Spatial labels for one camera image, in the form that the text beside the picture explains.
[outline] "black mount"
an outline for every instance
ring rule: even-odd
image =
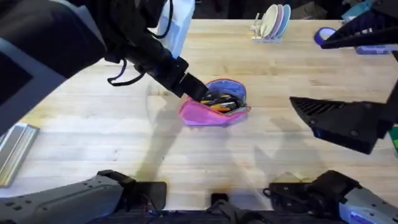
[[[102,170],[97,175],[109,177],[123,187],[123,193],[115,210],[161,210],[166,205],[165,182],[137,182],[129,176],[113,170]]]
[[[329,170],[311,183],[270,183],[263,190],[272,208],[280,214],[309,214],[317,218],[339,220],[339,203],[354,188],[362,188],[358,181]]]

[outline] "black cable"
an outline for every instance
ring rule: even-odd
[[[152,218],[150,218],[146,224],[149,224],[150,222],[153,222],[156,218],[162,217],[162,214],[158,211],[158,209],[156,209],[156,205],[154,204],[154,201],[148,197],[145,194],[142,194],[142,197],[145,198],[145,200],[147,201],[147,203],[150,203],[152,205],[153,211],[156,212],[156,214],[154,214],[154,216]]]
[[[107,79],[108,83],[111,84],[112,86],[126,86],[126,85],[131,85],[131,84],[133,84],[133,83],[135,83],[135,82],[138,82],[138,81],[145,75],[145,72],[141,72],[141,73],[139,74],[139,76],[137,76],[136,78],[133,78],[133,79],[130,80],[130,81],[114,83],[113,81],[117,80],[118,78],[120,78],[120,77],[123,75],[124,71],[126,70],[126,67],[127,67],[127,60],[124,58],[124,59],[123,59],[122,70],[120,71],[119,75],[117,75],[117,76],[115,76],[115,77],[112,77],[112,78],[108,78],[108,79]]]
[[[152,34],[153,37],[155,37],[157,39],[165,38],[167,36],[167,34],[169,33],[170,27],[172,25],[173,13],[174,13],[174,5],[173,5],[173,0],[169,0],[169,1],[170,1],[169,22],[167,23],[166,31],[164,32],[164,34],[157,35],[157,34],[154,34],[151,31],[147,30],[148,32],[150,32]]]

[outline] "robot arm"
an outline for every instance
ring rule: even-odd
[[[0,1],[0,133],[56,87],[105,55],[86,7]]]
[[[99,59],[128,59],[181,97],[199,100],[207,87],[185,73],[148,27],[164,1],[0,0],[0,133],[65,80]]]
[[[133,191],[137,184],[128,176],[104,170],[80,183],[1,198],[0,223],[88,223],[137,202]]]

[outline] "blue object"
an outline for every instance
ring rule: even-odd
[[[320,28],[317,33],[314,35],[313,39],[315,43],[321,45],[324,41],[329,38],[329,36],[333,35],[336,32],[335,29],[330,27],[322,27]]]
[[[353,6],[348,11],[346,11],[346,13],[344,13],[341,17],[345,21],[350,21],[351,20],[350,17],[359,16],[360,14],[370,10],[370,8],[372,6],[372,2],[373,2],[372,0],[366,0],[365,2],[359,3],[355,6]]]
[[[280,24],[279,30],[275,34],[276,38],[281,38],[284,34],[287,24],[289,23],[291,8],[288,4],[284,5],[284,17],[282,19],[282,23]]]

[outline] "black robotic arm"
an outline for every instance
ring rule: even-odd
[[[157,25],[164,3],[0,1],[0,133],[103,57],[114,63],[128,59],[141,76],[148,73],[177,96],[199,100],[206,86],[185,73],[188,63],[173,58],[147,30]]]

